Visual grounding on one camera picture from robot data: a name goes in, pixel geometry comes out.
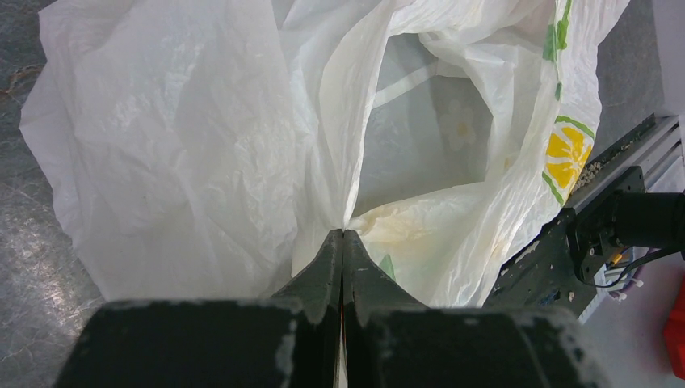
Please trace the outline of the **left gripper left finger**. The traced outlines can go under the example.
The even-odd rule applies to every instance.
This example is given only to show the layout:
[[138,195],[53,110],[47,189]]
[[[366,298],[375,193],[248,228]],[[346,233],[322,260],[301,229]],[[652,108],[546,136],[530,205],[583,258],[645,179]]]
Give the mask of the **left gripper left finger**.
[[343,232],[270,297],[109,302],[90,318],[59,387],[334,387]]

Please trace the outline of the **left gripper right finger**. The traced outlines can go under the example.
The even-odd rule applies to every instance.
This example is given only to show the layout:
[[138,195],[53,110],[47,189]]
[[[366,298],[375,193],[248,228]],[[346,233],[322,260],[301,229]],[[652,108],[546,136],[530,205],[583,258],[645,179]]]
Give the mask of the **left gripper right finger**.
[[577,320],[558,308],[431,308],[343,234],[351,387],[608,387]]

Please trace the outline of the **white plastic bag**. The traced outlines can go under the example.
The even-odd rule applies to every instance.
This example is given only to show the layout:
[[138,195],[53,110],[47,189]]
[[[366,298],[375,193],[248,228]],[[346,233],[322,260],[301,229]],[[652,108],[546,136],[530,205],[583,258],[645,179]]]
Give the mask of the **white plastic bag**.
[[331,230],[483,306],[595,145],[625,1],[57,1],[20,131],[108,300],[257,297]]

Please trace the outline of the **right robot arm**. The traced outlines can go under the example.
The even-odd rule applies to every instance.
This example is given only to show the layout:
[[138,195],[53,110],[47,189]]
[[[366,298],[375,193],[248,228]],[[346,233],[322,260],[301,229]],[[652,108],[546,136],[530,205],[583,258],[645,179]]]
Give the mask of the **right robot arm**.
[[[613,192],[576,216],[567,232],[574,275],[583,284],[609,289],[657,259],[684,252],[684,194],[681,192]],[[653,251],[625,264],[607,285],[594,282],[610,256],[626,248]]]

